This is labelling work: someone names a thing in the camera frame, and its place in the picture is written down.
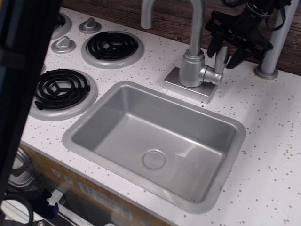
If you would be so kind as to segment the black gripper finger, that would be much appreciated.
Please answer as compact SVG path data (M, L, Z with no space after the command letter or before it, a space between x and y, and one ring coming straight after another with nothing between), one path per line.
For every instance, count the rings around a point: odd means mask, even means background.
M226 68L227 69L234 69L236 66L238 66L243 61L247 60L252 55L252 52L248 49L239 48L233 57L228 62Z
M220 45L223 43L223 37L219 32L211 33L211 35L212 38L207 49L207 55L209 58L214 56Z

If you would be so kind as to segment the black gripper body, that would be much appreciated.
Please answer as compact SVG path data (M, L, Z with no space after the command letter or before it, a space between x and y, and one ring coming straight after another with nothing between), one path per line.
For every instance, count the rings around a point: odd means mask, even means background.
M247 10L236 16L213 11L205 29L210 33L219 32L223 41L237 50L239 48L250 50L252 55L249 58L262 61L265 54L272 50L272 44L258 30L261 22L261 18L255 17Z

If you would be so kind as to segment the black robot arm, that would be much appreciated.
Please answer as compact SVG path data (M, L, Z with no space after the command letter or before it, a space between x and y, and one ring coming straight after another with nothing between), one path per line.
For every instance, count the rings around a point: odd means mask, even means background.
M213 11L211 19L205 25L205 29L211 33L211 41L207 49L207 55L212 58L221 44L226 41L237 48L232 59L227 64L227 69L233 69L248 58L258 61L264 59L266 53L274 48L258 30L259 25L265 20L266 27L270 31L281 29L286 21L285 6L291 5L290 0L237 0L235 2L222 3L234 8L245 4L244 10L239 15L228 15ZM271 28L269 17L277 9L280 12L282 23Z

